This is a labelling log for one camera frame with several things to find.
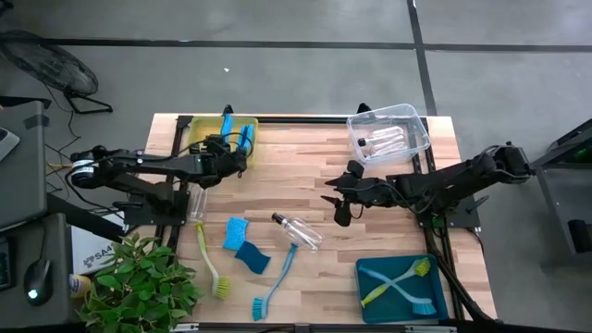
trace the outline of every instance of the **blue sponge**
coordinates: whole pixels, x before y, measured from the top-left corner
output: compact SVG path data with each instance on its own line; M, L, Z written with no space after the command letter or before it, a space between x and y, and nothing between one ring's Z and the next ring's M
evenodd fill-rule
M256 246L248 241L242 243L234 257L241 259L256 274L262 274L269 263L269 259L271 259L262 254Z
M222 247L238 251L245 240L247 225L249 225L249 221L238 217L231 217L226 224L226 240Z

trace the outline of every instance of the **yellow tray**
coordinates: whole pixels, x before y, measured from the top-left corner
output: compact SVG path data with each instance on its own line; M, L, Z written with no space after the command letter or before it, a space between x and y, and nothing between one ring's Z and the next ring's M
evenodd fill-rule
M220 129L222 128L222 123L224 122L224 118L221 116L216 117L193 117L191 121L191 129L189 132L189 142L198 142L205 139L206 136L210 134L220 134ZM232 131L231 132L241 132L241 127L244 125L253 125L253 144L252 148L255 147L257 142L257 133L259 131L259 121L255 117L232 117ZM237 134L230 135L230 140L232 142L238 142L241 136ZM237 148L235 143L230 144L230 150L234 151ZM253 164L255 156L255 150L249 158L247 158L247 163L249 165Z

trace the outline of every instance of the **wooden tabletop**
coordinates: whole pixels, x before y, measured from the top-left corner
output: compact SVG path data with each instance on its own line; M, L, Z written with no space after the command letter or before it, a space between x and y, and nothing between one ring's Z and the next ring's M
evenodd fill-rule
M155 114L146 153L171 152L177 114ZM429 117L429 134L436 167L461 161L450 117ZM187 145L187 133L181 147ZM332 205L320 195L335 195L325 181L341 175L352 158L348 131L343 124L260 124L254 165L241 179L223 179L209 190L204 231L207 249L221 277L230 278L230 294L220 301L211 295L211 275L198 245L195 228L184 227L179 238L179 260L197 270L195 283L206 296L193 311L191 322L252 322L254 297L265 296L284 264L288 239L271 220L274 212L300 217L325 236L317 253L298 251L291 270L269 304L267 323L360 324L353 266L357 259L426 252L423 232L413 215L402 208L364 210L348 228L333 221ZM365 177L411 173L411 163L366 170ZM151 176L153 181L163 178ZM263 275L252 273L222 248L226 223L231 216L250 221L247 240L272 257ZM154 227L140 228L142 235L154 235ZM452 229L450 242L457 276L481 308L496 317L483 254L474 236L464 229ZM441 275L449 306L450 287Z

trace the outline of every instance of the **blue tray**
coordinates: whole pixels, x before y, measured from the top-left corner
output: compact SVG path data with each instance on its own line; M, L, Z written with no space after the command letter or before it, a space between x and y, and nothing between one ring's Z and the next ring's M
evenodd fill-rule
M424 277L409 277L399 282L398 285L415 297L431 299L436 308L435 314L414 314L412 304L393 288L388 288L378 298L368 303L364 308L362 307L361 301L370 291L380 286L382 281L359 272L360 266L375 270L389 278L396 278L405 273L413 261L425 257L429 258L431 264L429 273ZM431 254L358 259L355 262L355 273L358 282L358 299L362 309L362 319L367 324L448 318L448 309L444 301L444 292L442 292L442 284L438 273L438 262L436 257Z

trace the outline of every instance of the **gray floor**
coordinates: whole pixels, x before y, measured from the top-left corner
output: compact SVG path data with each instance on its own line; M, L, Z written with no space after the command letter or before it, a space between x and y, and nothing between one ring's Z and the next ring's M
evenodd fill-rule
M193 40L413 41L403 0L17 1L0 30L45 37ZM416 0L427 43L592 44L592 3L553 0ZM97 143L143 147L156 112L355 112L410 103L425 114L414 51L68 47L97 74L96 97L113 115L75 117ZM438 114L451 116L462 156L512 140L531 159L592 116L592 54L426 54ZM38 81L0 62L0 94L48 96ZM70 140L68 114L50 110L48 141ZM496 185L479 210L499 318L514 324L589 330L592 272L543 270L557 248L537 181ZM89 195L103 204L112 191Z

